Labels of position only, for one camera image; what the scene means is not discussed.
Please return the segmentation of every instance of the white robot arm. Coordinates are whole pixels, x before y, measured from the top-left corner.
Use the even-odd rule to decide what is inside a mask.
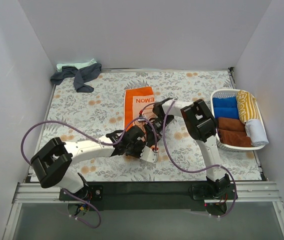
[[[156,130],[156,138],[161,138],[164,116],[172,104],[172,99],[166,99],[154,104],[153,112],[158,116],[152,125]],[[212,116],[205,102],[201,99],[196,102],[176,101],[167,116],[168,125],[174,116],[182,117],[188,132],[198,143],[203,154],[205,165],[220,165],[221,160],[217,151],[215,134],[216,120]],[[31,160],[32,167],[43,188],[58,186],[76,194],[85,187],[85,179],[69,170],[70,164],[98,157],[112,157],[115,155],[129,155],[148,162],[157,161],[157,151],[154,145],[154,133],[149,125],[145,125],[146,133],[139,127],[133,126],[126,132],[114,131],[99,138],[100,142],[113,145],[104,145],[91,140],[79,142],[62,142],[59,137],[51,139]],[[117,143],[119,134],[122,140]],[[218,196],[230,185],[229,177],[219,167],[206,171],[207,181],[215,189]]]

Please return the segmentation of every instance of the table surface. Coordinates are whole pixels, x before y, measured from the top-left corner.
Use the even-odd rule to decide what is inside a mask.
[[[210,106],[210,95],[216,89],[232,88],[227,71],[168,71],[168,72],[103,72],[88,82],[95,88],[92,93],[77,93],[73,78],[66,78],[56,86],[48,120],[66,122],[98,138],[114,130],[123,129],[123,104],[126,89],[151,86],[156,101],[174,98],[180,101],[204,99]],[[63,141],[85,140],[67,127],[46,124],[40,147],[51,138]],[[205,167],[199,146],[193,140],[182,118],[176,117],[166,131],[168,148],[177,164],[187,170]],[[149,163],[128,156],[100,157],[70,166],[87,181],[192,181],[205,180],[205,172],[197,174],[178,170],[168,159],[163,141],[159,142],[159,159]],[[231,152],[219,149],[222,164],[235,180],[261,180],[252,151]],[[33,174],[31,182],[38,182]]]

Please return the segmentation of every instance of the white wall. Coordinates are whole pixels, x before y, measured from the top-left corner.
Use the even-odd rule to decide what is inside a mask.
[[[0,0],[0,239],[17,182],[27,174],[20,154],[24,132],[43,120],[54,72],[17,0]],[[26,152],[34,153],[36,136]]]
[[[272,0],[235,67],[235,82],[257,98],[270,141],[258,154],[284,200],[284,1]]]
[[[19,0],[53,64],[235,66],[270,0]]]

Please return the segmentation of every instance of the blue towel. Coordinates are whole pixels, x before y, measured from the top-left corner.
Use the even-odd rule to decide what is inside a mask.
[[[239,119],[237,107],[215,107],[214,116],[218,118]]]
[[[236,108],[236,97],[227,97],[227,98],[213,98],[213,107],[215,108]]]

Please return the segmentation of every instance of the light green cloth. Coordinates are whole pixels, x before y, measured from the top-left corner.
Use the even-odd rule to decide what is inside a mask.
[[[84,67],[88,67],[95,63],[97,63],[95,59],[92,59],[89,62],[83,62],[83,63],[59,63],[56,65],[56,68],[58,72],[61,72],[63,66],[70,66],[70,67],[76,67],[77,69],[82,69]]]

